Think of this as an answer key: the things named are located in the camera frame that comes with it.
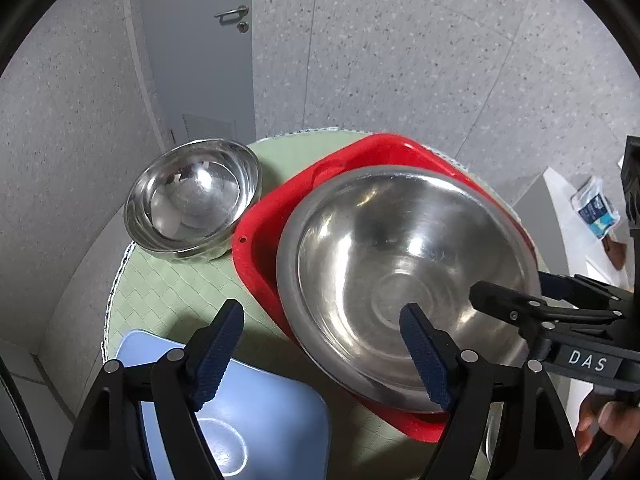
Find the person's right hand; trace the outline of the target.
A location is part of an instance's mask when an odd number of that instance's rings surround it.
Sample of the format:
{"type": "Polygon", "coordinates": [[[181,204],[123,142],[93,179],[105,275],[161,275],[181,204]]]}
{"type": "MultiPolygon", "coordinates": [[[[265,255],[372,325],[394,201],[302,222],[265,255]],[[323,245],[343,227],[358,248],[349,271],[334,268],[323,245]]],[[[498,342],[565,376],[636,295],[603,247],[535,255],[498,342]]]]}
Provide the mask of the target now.
{"type": "Polygon", "coordinates": [[[575,440],[579,455],[584,455],[592,445],[594,433],[592,427],[600,430],[630,448],[636,440],[640,428],[640,412],[638,408],[617,401],[608,401],[598,410],[598,395],[590,392],[580,404],[578,425],[575,440]]]}

